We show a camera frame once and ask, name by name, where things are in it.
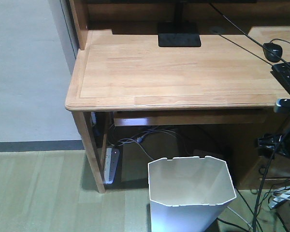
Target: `monitor stand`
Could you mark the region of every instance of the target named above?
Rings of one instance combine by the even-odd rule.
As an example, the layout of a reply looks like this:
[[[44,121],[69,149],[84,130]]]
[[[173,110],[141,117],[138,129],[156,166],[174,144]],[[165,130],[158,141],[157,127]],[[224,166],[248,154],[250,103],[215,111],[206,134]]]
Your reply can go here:
[[[159,47],[201,47],[195,23],[182,22],[183,3],[175,4],[174,21],[158,23]]]

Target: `white power strip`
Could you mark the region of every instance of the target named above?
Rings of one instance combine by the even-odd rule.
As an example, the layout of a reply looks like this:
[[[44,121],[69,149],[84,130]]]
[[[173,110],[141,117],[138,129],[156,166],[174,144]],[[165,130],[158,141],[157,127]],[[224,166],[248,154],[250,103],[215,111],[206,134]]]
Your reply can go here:
[[[290,189],[286,191],[285,193],[282,193],[279,195],[279,198],[275,197],[273,198],[269,203],[270,209],[275,209],[278,207],[283,201],[285,201],[287,198],[290,198]]]
[[[106,184],[112,184],[115,177],[116,167],[118,164],[119,150],[108,147],[105,154],[104,162],[104,179]]]

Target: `black keyboard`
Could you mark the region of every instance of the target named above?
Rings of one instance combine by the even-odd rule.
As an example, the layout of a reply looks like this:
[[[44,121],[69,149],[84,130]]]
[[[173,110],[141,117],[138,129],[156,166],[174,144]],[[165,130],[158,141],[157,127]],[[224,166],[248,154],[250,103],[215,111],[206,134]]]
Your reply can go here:
[[[290,67],[285,63],[275,64],[272,66],[272,74],[277,81],[290,94]]]

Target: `desk top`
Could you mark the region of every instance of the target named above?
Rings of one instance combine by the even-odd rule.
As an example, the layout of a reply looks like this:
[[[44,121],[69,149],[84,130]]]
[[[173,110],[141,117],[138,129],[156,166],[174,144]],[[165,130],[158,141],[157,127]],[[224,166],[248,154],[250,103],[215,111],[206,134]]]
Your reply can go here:
[[[289,94],[270,74],[271,65],[219,35],[202,34],[199,48],[158,47],[153,34],[113,34],[127,23],[89,30],[69,87],[70,111],[228,109],[273,106]],[[290,26],[253,26],[260,43],[290,41]],[[244,35],[229,40],[264,58]],[[283,58],[290,61],[290,45]]]

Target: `white wall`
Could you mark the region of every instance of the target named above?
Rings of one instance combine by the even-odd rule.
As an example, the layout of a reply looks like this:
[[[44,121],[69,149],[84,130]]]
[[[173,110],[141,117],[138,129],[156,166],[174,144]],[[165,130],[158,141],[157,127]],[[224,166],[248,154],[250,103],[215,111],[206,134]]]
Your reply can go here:
[[[62,48],[47,0],[0,0],[0,142],[80,139]]]

